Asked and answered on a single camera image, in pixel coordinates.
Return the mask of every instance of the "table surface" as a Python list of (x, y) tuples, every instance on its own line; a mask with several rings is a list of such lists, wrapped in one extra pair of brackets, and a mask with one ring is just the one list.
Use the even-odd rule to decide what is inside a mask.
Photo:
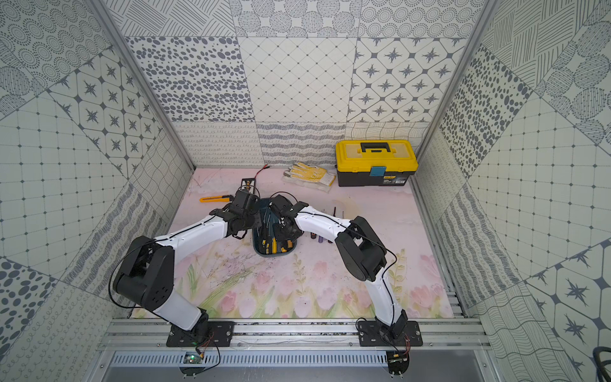
[[(253, 169), (197, 169), (170, 232), (197, 222), (225, 203), (201, 203), (204, 196), (235, 194)], [(399, 187), (338, 187), (328, 193), (282, 181), (281, 169), (257, 177), (262, 197), (288, 191), (319, 211), (353, 219), (363, 216), (398, 262), (389, 270), (395, 296), (410, 318), (452, 318), (437, 263), (409, 184)], [(386, 255), (391, 262), (391, 254)], [(174, 269), (174, 286), (211, 318), (374, 317), (365, 289), (346, 270), (335, 244), (305, 233), (290, 254), (266, 258), (243, 240), (228, 237), (200, 248)], [(133, 318), (154, 318), (142, 308)]]

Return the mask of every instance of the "blue toolbox latch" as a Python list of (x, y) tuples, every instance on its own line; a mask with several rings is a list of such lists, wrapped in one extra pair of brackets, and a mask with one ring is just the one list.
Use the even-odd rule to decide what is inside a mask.
[(383, 177), (386, 174), (386, 166), (372, 166), (369, 176), (371, 177)]

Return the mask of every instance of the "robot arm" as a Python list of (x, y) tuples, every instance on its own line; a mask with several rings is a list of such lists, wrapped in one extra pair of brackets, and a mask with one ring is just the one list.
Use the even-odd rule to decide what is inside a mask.
[[(244, 238), (246, 233), (239, 237), (238, 232), (260, 225), (257, 201), (255, 195), (237, 191), (231, 204), (213, 210), (200, 222), (154, 239), (136, 238), (114, 279), (113, 289), (171, 322), (176, 326), (172, 332), (181, 330), (193, 344), (202, 343), (208, 336), (208, 315), (174, 290), (174, 266), (215, 240), (230, 235)], [(386, 249), (364, 218), (335, 218), (303, 202), (293, 205), (280, 195), (271, 199), (269, 207), (280, 219), (280, 224), (273, 227), (278, 240), (294, 241), (304, 231), (334, 240), (348, 271), (365, 282), (377, 319), (391, 337), (394, 332), (397, 337), (401, 334), (407, 316), (388, 288)], [(360, 244), (355, 242), (363, 238), (367, 239)]]
[[(401, 306), (389, 287), (386, 249), (367, 220), (357, 216), (354, 220), (340, 219), (320, 212), (304, 202), (292, 204), (278, 195), (270, 202), (270, 209), (280, 218), (274, 226), (274, 235), (280, 240), (295, 240), (304, 231), (313, 232), (332, 240), (342, 257), (346, 269), (358, 280), (364, 281), (376, 311), (376, 318), (393, 326), (407, 321)], [(355, 240), (367, 238), (357, 244)]]

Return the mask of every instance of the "yellow dotted glove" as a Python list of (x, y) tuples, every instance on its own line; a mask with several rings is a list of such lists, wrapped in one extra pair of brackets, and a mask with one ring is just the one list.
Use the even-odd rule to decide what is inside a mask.
[(303, 180), (304, 182), (322, 183), (330, 186), (335, 180), (335, 175), (328, 174), (327, 170), (318, 166), (308, 166), (305, 163), (295, 163), (289, 168), (291, 178)]

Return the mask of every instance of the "patterned wall tile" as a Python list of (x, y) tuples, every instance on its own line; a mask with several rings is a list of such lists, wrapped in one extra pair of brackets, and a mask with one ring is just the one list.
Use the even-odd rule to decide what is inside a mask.
[(364, 37), (468, 37), (483, 0), (363, 0)]
[(105, 0), (125, 36), (235, 36), (229, 0)]
[(350, 122), (431, 122), (466, 39), (358, 39)]
[(522, 281), (469, 184), (463, 185), (436, 227), (467, 307)]
[(356, 37), (361, 0), (230, 0), (238, 36)]
[(236, 39), (127, 40), (172, 121), (253, 121), (251, 96)]
[(141, 235), (162, 235), (168, 226), (142, 194), (127, 183), (61, 280), (108, 299), (108, 279), (131, 241)]
[(127, 312), (58, 282), (26, 332), (0, 361), (0, 378), (81, 381), (111, 319), (125, 318)]
[(598, 2), (502, 0), (482, 44), (535, 87)]
[(422, 122), (348, 122), (345, 139), (405, 139), (417, 153), (427, 131)]
[(611, 12), (600, 4), (597, 12), (568, 43), (536, 91), (558, 112), (611, 155)]
[(0, 128), (3, 254), (58, 277), (126, 179), (47, 93)]
[(0, 41), (0, 119), (43, 91), (38, 80)]
[(193, 168), (178, 154), (164, 130), (159, 132), (152, 149), (144, 155), (142, 164), (136, 168), (130, 182), (169, 225), (187, 189)]
[(263, 165), (255, 123), (175, 123), (196, 166)]
[(43, 87), (111, 44), (81, 0), (6, 0), (0, 7), (2, 43)]
[(0, 365), (7, 352), (22, 335), (36, 310), (45, 303), (56, 280), (6, 258), (0, 258), (2, 310), (0, 310)]
[(611, 329), (611, 240), (552, 265), (526, 280), (576, 372), (594, 381), (592, 349), (607, 345)]
[(263, 161), (291, 165), (334, 165), (335, 145), (344, 139), (342, 123), (258, 123)]
[(89, 59), (49, 94), (126, 178), (161, 125), (112, 47)]
[(480, 318), (505, 380), (580, 380), (524, 284), (478, 303), (469, 315)]
[(345, 122), (353, 40), (239, 40), (257, 122)]
[(439, 126), (467, 178), (531, 93), (498, 57), (480, 46)]
[(415, 178), (435, 223), (466, 180), (441, 133), (433, 133), (430, 146), (419, 163)]
[(611, 158), (535, 96), (469, 178), (528, 276), (611, 236)]

